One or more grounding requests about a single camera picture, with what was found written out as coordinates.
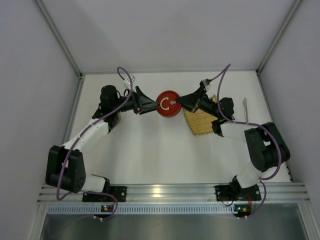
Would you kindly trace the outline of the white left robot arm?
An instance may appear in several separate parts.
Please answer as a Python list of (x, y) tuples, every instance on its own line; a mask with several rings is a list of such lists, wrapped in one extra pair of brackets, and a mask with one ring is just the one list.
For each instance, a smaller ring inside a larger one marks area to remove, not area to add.
[(84, 153), (109, 134), (119, 121), (119, 113), (133, 111), (145, 114), (155, 111), (159, 104), (147, 97), (139, 87), (120, 96), (113, 85), (101, 89), (98, 109), (89, 123), (75, 137), (61, 146), (54, 145), (48, 153), (45, 182), (71, 193), (106, 192), (107, 178), (86, 173)]

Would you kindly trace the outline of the red round lid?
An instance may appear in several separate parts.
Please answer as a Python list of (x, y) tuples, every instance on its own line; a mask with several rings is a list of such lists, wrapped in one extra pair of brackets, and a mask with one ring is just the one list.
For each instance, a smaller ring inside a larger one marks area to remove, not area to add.
[(156, 108), (158, 114), (165, 118), (175, 117), (182, 109), (182, 105), (176, 102), (179, 94), (172, 90), (160, 93), (156, 99), (159, 107)]

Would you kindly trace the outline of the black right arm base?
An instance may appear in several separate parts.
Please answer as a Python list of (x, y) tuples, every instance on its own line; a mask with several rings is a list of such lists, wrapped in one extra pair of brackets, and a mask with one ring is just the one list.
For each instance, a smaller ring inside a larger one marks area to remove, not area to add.
[(249, 201), (249, 197), (252, 201), (262, 200), (260, 189), (257, 184), (249, 188), (236, 187), (235, 185), (230, 184), (216, 185), (214, 189), (216, 199), (219, 202)]

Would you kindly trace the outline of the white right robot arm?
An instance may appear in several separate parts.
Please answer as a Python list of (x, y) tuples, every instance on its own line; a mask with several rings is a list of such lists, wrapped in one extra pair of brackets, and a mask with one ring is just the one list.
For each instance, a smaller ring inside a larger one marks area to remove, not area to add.
[(234, 102), (230, 97), (213, 101), (201, 86), (193, 93), (177, 97), (175, 101), (190, 113), (202, 110), (216, 117), (211, 123), (216, 135), (246, 144), (250, 162), (229, 184), (235, 199), (241, 198), (255, 186), (263, 173), (270, 168), (278, 168), (291, 157), (287, 144), (273, 122), (259, 125), (233, 120)]

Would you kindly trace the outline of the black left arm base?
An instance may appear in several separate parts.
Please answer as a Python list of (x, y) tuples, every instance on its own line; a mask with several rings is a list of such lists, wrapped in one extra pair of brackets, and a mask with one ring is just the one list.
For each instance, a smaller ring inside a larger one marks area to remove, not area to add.
[(84, 203), (107, 203), (117, 200), (119, 203), (126, 202), (127, 187), (124, 185), (111, 185), (106, 192), (85, 192), (82, 195)]

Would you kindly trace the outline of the steel tongs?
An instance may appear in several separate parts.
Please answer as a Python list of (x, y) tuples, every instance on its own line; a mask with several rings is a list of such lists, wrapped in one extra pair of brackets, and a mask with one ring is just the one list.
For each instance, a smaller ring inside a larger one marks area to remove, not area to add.
[(245, 122), (248, 123), (249, 122), (249, 113), (248, 113), (248, 102), (247, 102), (246, 97), (243, 98), (242, 105), (243, 105), (243, 110), (244, 110)]

